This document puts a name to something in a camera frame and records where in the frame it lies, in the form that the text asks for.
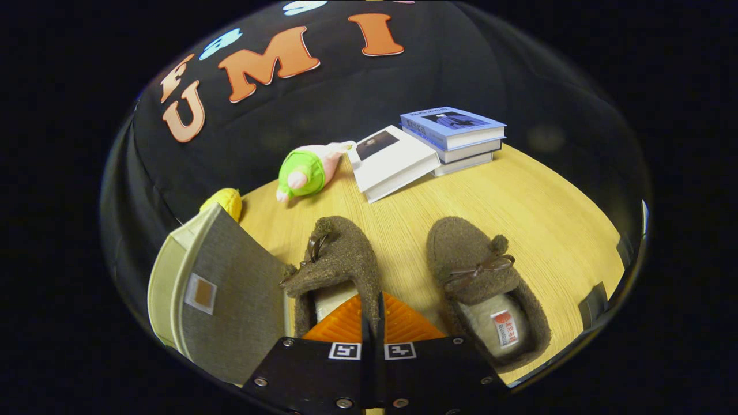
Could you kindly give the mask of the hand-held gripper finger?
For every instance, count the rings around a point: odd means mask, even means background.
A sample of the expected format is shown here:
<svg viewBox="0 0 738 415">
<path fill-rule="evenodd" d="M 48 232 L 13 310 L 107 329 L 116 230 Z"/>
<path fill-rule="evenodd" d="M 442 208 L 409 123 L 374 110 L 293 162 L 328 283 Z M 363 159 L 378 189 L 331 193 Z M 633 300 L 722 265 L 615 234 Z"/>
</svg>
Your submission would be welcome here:
<svg viewBox="0 0 738 415">
<path fill-rule="evenodd" d="M 470 337 L 389 342 L 376 333 L 376 403 L 385 414 L 490 414 L 510 389 Z"/>
<path fill-rule="evenodd" d="M 269 413 L 364 413 L 376 400 L 375 335 L 359 318 L 357 342 L 280 337 L 242 394 Z"/>
</svg>

